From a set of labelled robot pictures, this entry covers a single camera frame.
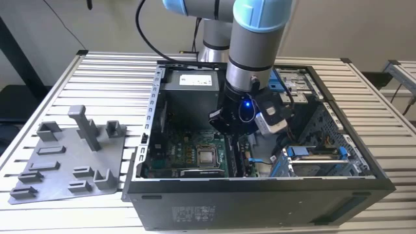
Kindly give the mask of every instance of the cable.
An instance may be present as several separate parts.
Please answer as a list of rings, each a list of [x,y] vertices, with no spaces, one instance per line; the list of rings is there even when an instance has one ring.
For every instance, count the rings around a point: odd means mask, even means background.
[[[67,31],[71,33],[71,35],[75,37],[75,39],[78,40],[78,42],[81,43],[82,47],[85,48],[85,50],[87,50],[85,44],[81,42],[79,38],[77,37],[77,35],[71,32],[70,28],[66,26],[65,21],[62,20],[62,18],[59,17],[58,13],[55,12],[54,8],[51,7],[50,3],[47,2],[47,0],[43,0],[45,3],[49,5],[50,9],[53,10],[54,14],[57,15],[59,21],[62,22],[62,24],[65,25],[65,28],[67,29]]]
[[[395,92],[395,94],[393,95],[393,98],[391,98],[391,100],[390,100],[391,103],[393,103],[393,101],[395,100],[395,97],[397,97],[397,94],[398,94],[401,88],[402,88],[402,84],[399,85],[399,87],[398,87],[398,89],[397,89],[397,92]]]
[[[279,83],[281,83],[283,89],[286,90],[286,94],[287,94],[287,96],[289,96],[289,99],[291,99],[291,109],[294,110],[294,107],[295,107],[295,100],[294,100],[291,91],[287,89],[287,85],[286,85],[286,83],[283,82],[283,80],[281,79],[281,76],[279,76],[279,73],[278,73],[275,67],[273,68],[273,70],[274,70],[277,79],[279,80]]]
[[[269,163],[269,162],[255,162],[255,163],[263,163],[266,165],[274,165],[274,163]]]
[[[142,28],[141,28],[141,23],[139,23],[139,16],[141,16],[141,11],[142,11],[142,8],[143,8],[143,5],[146,3],[146,0],[142,0],[141,4],[139,4],[139,7],[138,7],[138,10],[137,10],[137,17],[135,17],[135,21],[137,21],[137,28],[138,28],[138,31],[139,31],[139,34],[142,36],[142,39],[145,40],[145,42],[147,43],[147,45],[151,47],[151,49],[157,52],[157,54],[159,54],[159,56],[162,56],[166,60],[174,62],[174,63],[178,63],[178,64],[182,64],[182,65],[187,65],[187,66],[195,66],[195,63],[187,63],[185,61],[179,61],[177,59],[173,59],[170,58],[169,56],[166,56],[157,48],[155,46],[151,44],[149,38],[146,37],[143,31],[142,31]],[[199,64],[198,66],[201,67],[209,67],[211,68],[213,70],[215,69],[215,66],[210,66],[210,65],[203,65],[203,64]]]
[[[406,115],[406,114],[409,113],[410,108],[411,108],[411,104],[407,106],[407,108],[406,108],[406,110],[405,110],[405,112],[403,112],[403,115]]]
[[[193,42],[193,49],[191,51],[197,53],[197,36],[201,29],[201,23],[203,18],[198,17],[195,20],[195,30],[194,30],[194,42]]]

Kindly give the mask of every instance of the aluminum extrusion table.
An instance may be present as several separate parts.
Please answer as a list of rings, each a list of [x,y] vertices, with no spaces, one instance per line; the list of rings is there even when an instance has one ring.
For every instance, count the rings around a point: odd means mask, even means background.
[[[170,55],[195,60],[193,55]],[[131,154],[139,145],[157,61],[154,54],[90,52],[78,55],[42,105],[0,157],[0,231],[14,234],[146,233],[131,203],[114,195],[81,197],[10,205],[10,190],[18,182],[39,140],[42,121],[74,127],[67,113],[71,105],[87,106],[97,124],[119,120],[129,126],[119,188],[125,186]],[[202,230],[193,233],[416,233],[416,129],[351,63],[333,58],[278,58],[278,64],[314,66],[362,140],[385,168],[397,192],[371,206],[339,228],[293,230]]]

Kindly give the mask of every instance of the wall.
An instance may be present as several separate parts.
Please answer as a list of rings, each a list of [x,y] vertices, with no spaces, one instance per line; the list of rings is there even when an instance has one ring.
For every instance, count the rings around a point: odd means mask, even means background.
[[[282,56],[351,58],[362,71],[416,60],[415,0],[298,0]]]
[[[139,0],[94,0],[93,11],[86,0],[49,0],[67,27],[89,50],[151,52],[135,26]],[[43,82],[59,79],[79,42],[63,27],[42,0],[0,0],[0,15],[33,63]],[[143,31],[157,48],[167,53],[191,50],[195,18],[171,13],[162,0],[149,0],[141,13]],[[0,66],[6,60],[0,56]],[[2,84],[21,80],[9,74]]]

